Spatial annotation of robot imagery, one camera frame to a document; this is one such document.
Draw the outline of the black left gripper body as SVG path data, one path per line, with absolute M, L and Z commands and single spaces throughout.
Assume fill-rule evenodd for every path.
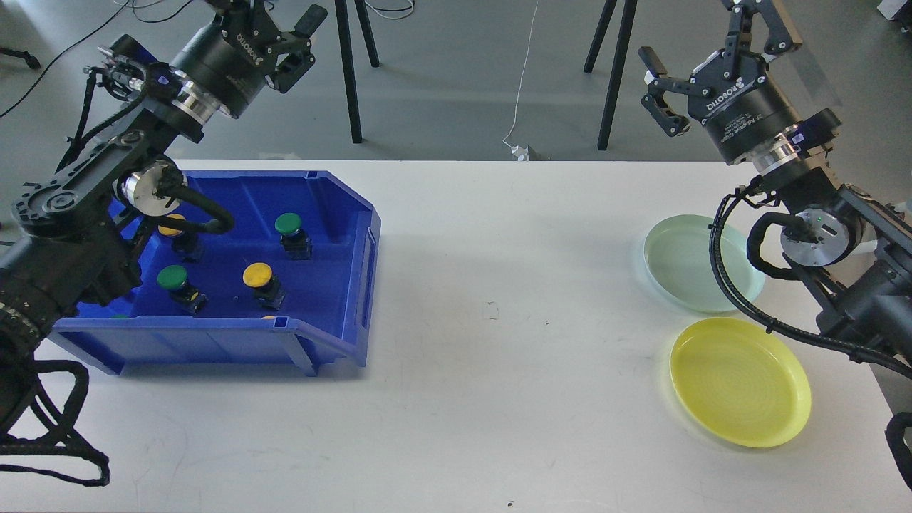
M 265 86 L 276 65 L 266 47 L 281 32 L 269 16 L 215 16 L 170 62 L 237 119 Z

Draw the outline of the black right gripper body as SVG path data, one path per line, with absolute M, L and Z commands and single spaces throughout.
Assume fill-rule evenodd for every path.
M 709 96 L 689 97 L 688 115 L 704 127 L 727 165 L 742 162 L 802 120 L 761 56 L 742 56 L 736 71 L 726 71 L 722 56 L 711 56 L 694 69 L 693 79 Z

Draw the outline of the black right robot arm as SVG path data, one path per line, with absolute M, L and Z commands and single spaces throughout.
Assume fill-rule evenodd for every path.
M 864 190 L 840 182 L 828 162 L 840 120 L 824 108 L 801 119 L 770 74 L 773 59 L 801 39 L 779 1 L 725 1 L 724 46 L 690 77 L 670 77 L 652 48 L 642 105 L 668 136 L 690 121 L 707 131 L 723 162 L 751 162 L 757 176 L 723 198 L 709 224 L 709 261 L 717 285 L 738 311 L 766 331 L 846 354 L 910 377 L 911 240 L 905 217 Z M 777 207 L 752 225 L 746 255 L 768 277 L 798 281 L 821 311 L 818 332 L 785 324 L 736 288 L 721 256 L 721 236 L 737 205 Z

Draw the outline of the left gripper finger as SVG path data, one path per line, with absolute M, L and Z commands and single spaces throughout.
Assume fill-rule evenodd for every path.
M 319 4 L 310 4 L 290 31 L 280 31 L 276 14 L 270 10 L 267 10 L 267 13 L 278 31 L 276 36 L 268 40 L 267 54 L 310 54 L 313 46 L 312 38 L 328 18 L 328 10 Z
M 315 56 L 286 56 L 286 58 L 266 78 L 266 84 L 272 90 L 282 94 L 292 90 L 300 78 L 315 65 Z

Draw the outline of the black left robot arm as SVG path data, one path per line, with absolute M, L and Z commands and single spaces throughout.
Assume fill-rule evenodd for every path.
M 214 20 L 173 62 L 130 36 L 88 69 L 123 106 L 80 127 L 54 175 L 11 208 L 23 236 L 2 256 L 2 455 L 77 457 L 91 480 L 36 470 L 85 487 L 110 483 L 110 460 L 77 431 L 89 376 L 75 361 L 36 358 L 59 319 L 105 306 L 141 283 L 139 259 L 158 227 L 224 234 L 234 218 L 189 188 L 166 156 L 179 136 L 198 143 L 214 113 L 237 119 L 264 87 L 287 92 L 315 64 L 311 38 L 328 11 L 311 4 L 291 31 L 264 1 L 212 1 Z

